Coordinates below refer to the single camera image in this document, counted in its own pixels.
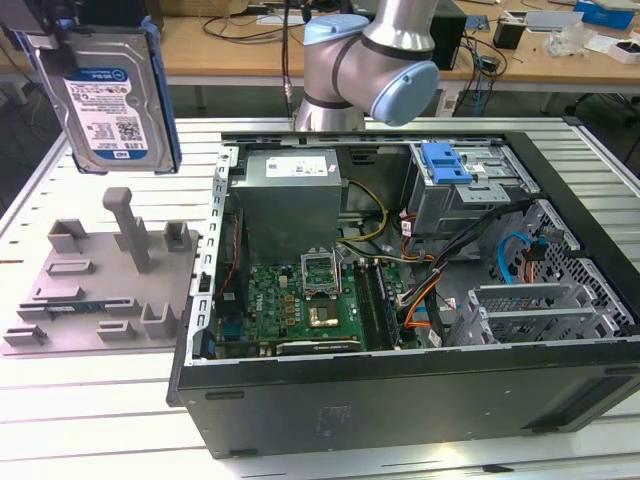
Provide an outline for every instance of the open computer tower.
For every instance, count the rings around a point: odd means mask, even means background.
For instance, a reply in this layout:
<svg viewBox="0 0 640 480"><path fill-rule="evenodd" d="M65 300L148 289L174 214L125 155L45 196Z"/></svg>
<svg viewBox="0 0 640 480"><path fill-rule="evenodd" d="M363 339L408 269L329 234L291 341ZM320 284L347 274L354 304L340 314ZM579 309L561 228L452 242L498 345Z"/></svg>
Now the open computer tower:
<svg viewBox="0 0 640 480"><path fill-rule="evenodd" d="M524 134L223 136L172 388L216 458L571 432L638 271Z"/></svg>

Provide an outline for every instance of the barcode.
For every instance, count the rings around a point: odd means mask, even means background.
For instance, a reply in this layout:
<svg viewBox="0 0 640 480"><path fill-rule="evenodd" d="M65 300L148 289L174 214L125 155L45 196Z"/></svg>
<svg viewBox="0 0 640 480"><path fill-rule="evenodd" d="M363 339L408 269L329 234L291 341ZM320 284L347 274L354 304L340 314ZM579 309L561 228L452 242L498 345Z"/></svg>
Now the barcode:
<svg viewBox="0 0 640 480"><path fill-rule="evenodd" d="M117 122L118 134L120 140L123 142L141 142L142 136L140 135L140 124L132 119L129 122Z"/></svg>

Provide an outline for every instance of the green circuit board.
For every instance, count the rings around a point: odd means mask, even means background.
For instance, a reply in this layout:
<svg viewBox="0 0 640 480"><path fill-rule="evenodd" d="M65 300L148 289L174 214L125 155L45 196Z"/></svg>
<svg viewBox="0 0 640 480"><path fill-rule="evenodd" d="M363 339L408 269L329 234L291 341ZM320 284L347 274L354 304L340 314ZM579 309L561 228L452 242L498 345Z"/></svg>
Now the green circuit board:
<svg viewBox="0 0 640 480"><path fill-rule="evenodd" d="M320 266L309 269L308 279L312 283L328 283L326 272ZM383 269L389 292L395 293L401 286L400 274L395 265ZM341 269L342 293L337 299L321 295L307 300L302 291L300 265L289 267L259 266L251 269L249 281L249 317L245 320L244 334L247 340L269 341L342 339L357 340L366 349L365 336L360 317L360 304L352 265ZM335 326L312 326L312 317L320 318L318 302L339 313L339 324Z"/></svg>

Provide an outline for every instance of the motherboard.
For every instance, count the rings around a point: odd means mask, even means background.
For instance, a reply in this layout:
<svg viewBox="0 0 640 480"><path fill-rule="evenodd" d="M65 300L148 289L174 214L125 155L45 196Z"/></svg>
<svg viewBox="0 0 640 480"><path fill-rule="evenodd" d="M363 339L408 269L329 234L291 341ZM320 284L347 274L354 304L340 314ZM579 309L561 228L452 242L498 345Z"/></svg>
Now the motherboard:
<svg viewBox="0 0 640 480"><path fill-rule="evenodd" d="M391 304L404 288L398 267L316 260L324 258L251 267L247 315L220 323L218 342L231 347L227 354L249 345L269 356L377 350L380 337L387 348L397 342Z"/></svg>

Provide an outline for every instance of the floor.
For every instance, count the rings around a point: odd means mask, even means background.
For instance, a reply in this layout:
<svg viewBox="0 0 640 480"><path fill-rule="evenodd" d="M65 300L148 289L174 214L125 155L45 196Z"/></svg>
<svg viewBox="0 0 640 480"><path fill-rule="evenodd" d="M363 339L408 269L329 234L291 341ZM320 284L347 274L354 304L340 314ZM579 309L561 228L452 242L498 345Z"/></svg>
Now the floor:
<svg viewBox="0 0 640 480"><path fill-rule="evenodd" d="M0 215L11 204L48 148L60 133L53 110L38 90L27 86L28 104L20 106L12 100L0 107ZM185 117L282 117L284 103L275 87L207 87L207 108L195 106L193 89L171 87L174 110L178 118ZM543 115L540 105L544 94L496 92L486 108L485 116L535 117ZM573 104L576 95L560 94L549 109L549 115L562 116L564 108ZM302 99L297 89L294 104ZM425 115L433 115L437 99ZM471 116L473 107L462 106L457 116ZM618 158L625 158L640 136L640 113L609 97L593 96L583 102L576 116ZM640 172L640 147L631 156L629 167Z"/></svg>

